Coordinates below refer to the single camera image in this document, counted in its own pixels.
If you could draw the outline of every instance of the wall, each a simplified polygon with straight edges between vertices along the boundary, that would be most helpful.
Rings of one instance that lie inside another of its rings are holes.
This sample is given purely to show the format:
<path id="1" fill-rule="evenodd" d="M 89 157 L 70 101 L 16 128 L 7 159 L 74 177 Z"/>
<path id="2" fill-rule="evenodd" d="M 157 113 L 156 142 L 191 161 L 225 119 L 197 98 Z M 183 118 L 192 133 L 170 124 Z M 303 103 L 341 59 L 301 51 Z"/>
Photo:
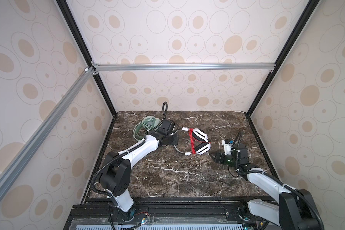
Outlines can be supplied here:
<path id="1" fill-rule="evenodd" d="M 100 71 L 120 111 L 248 111 L 269 70 Z"/>
<path id="2" fill-rule="evenodd" d="M 138 64 L 274 62 L 308 0 L 67 2 L 96 63 Z M 236 82 L 238 72 L 244 73 Z M 253 72 L 117 71 L 102 78 L 117 110 L 160 110 L 165 97 L 174 110 L 247 111 L 269 71 Z M 195 80 L 184 80 L 191 73 Z"/>
<path id="3" fill-rule="evenodd" d="M 283 182 L 345 230 L 345 1 L 324 1 L 252 115 Z"/>
<path id="4" fill-rule="evenodd" d="M 52 0 L 0 1 L 0 174 L 84 68 Z"/>
<path id="5" fill-rule="evenodd" d="M 0 229 L 62 230 L 111 118 L 91 77 L 0 202 Z"/>

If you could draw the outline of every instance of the black frame post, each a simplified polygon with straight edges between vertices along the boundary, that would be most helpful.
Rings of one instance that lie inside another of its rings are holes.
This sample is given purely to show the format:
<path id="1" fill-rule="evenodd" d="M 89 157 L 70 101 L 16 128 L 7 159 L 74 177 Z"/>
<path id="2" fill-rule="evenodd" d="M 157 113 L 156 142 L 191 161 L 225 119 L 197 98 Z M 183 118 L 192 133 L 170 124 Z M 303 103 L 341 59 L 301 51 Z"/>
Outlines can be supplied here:
<path id="1" fill-rule="evenodd" d="M 305 24 L 308 22 L 309 17 L 312 15 L 312 13 L 313 13 L 314 9 L 316 8 L 319 1 L 320 0 L 309 0 L 309 2 L 307 4 L 307 6 L 305 7 L 302 15 L 300 16 L 300 18 L 299 18 L 298 22 L 296 23 L 293 31 L 291 32 L 288 40 L 286 41 L 284 48 L 281 50 L 280 55 L 278 56 L 278 58 L 275 62 L 276 67 L 273 69 L 272 72 L 270 72 L 268 74 L 268 76 L 267 76 L 266 80 L 264 81 L 261 89 L 258 91 L 256 98 L 254 99 L 252 105 L 250 106 L 250 108 L 247 112 L 249 117 L 253 114 L 255 108 L 257 107 L 258 103 L 262 99 L 267 88 L 270 86 L 272 79 L 275 77 L 277 71 L 280 69 L 282 63 L 284 62 L 285 58 L 289 54 L 295 41 L 298 39 L 300 33 L 302 32 Z"/>
<path id="2" fill-rule="evenodd" d="M 86 60 L 86 63 L 88 66 L 92 66 L 93 69 L 95 70 L 93 63 L 92 63 L 92 57 L 87 49 L 86 43 L 83 40 L 82 34 L 80 33 L 78 26 L 74 20 L 74 17 L 70 11 L 70 8 L 66 2 L 66 0 L 56 0 L 65 20 L 67 21 L 67 24 L 69 26 L 70 31 L 73 34 L 73 37 L 75 39 L 75 42 L 77 43 L 80 51 L 82 52 L 82 55 L 84 59 Z M 103 98 L 105 99 L 105 102 L 108 106 L 108 108 L 111 111 L 111 114 L 113 117 L 116 116 L 116 110 L 114 108 L 113 103 L 111 102 L 111 99 L 106 91 L 105 85 L 102 83 L 101 77 L 96 71 L 96 75 L 93 75 L 94 80 L 96 81 L 97 86 L 99 87 L 101 94 Z"/>

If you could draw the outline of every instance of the brown marble surface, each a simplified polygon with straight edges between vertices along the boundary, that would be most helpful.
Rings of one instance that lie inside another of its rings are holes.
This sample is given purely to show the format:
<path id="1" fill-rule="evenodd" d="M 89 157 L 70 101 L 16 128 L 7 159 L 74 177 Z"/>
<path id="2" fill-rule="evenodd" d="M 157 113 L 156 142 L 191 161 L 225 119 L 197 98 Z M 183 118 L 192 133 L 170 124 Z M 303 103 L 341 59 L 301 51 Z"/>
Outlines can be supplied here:
<path id="1" fill-rule="evenodd" d="M 136 143 L 132 130 L 138 122 L 150 115 L 162 118 L 162 112 L 119 112 L 106 153 L 111 150 L 118 152 Z M 211 142 L 210 152 L 224 151 L 221 140 L 235 138 L 236 134 L 243 130 L 242 143 L 248 148 L 249 161 L 270 172 L 244 113 L 168 111 L 167 118 L 173 119 L 180 127 L 200 128 L 205 131 Z M 178 148 L 190 151 L 188 132 L 179 131 Z M 96 187 L 102 189 L 100 184 L 96 184 Z M 177 153 L 172 146 L 161 146 L 140 160 L 132 168 L 128 189 L 132 197 L 267 195 L 243 178 L 231 176 L 227 166 L 214 163 L 208 153 L 185 156 Z M 90 194 L 90 198 L 101 197 L 105 196 L 93 192 Z"/>

